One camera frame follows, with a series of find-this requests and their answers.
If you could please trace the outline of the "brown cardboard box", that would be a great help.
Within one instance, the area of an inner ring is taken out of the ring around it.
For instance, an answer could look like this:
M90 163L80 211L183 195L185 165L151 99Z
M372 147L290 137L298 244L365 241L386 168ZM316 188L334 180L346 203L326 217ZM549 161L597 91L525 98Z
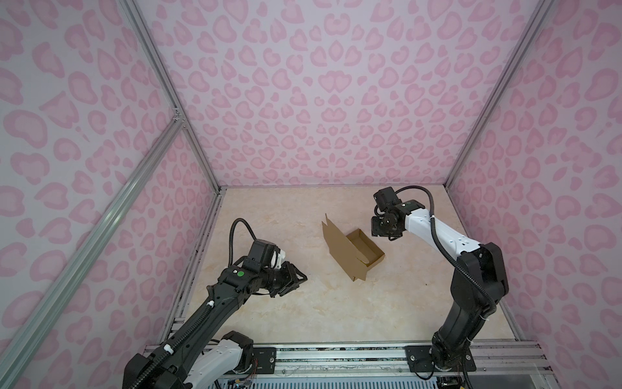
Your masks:
M330 255L352 281L365 281L368 273L386 257L361 229L345 234L328 216L322 222L322 234Z

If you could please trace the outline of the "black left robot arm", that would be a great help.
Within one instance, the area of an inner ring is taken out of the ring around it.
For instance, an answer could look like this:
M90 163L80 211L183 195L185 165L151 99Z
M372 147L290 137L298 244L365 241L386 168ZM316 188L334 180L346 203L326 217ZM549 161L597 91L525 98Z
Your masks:
M307 275L286 261L274 243L255 240L249 254L230 264L199 309L168 340L149 356L137 353L126 364L123 388L191 388L186 381L212 337L225 322L259 290L271 298L284 296L308 280Z

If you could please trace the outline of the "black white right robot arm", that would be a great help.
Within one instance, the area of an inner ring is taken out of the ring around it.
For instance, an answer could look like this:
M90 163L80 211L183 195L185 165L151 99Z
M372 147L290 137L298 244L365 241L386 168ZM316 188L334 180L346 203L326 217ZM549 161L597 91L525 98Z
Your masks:
M389 186L377 191L374 200L374 237L394 241L411 233L437 249L454 268L453 303L432 336L429 351L432 366L449 371L466 360L471 342L509 292L501 248L468 238L438 220L432 193L422 186L398 190Z

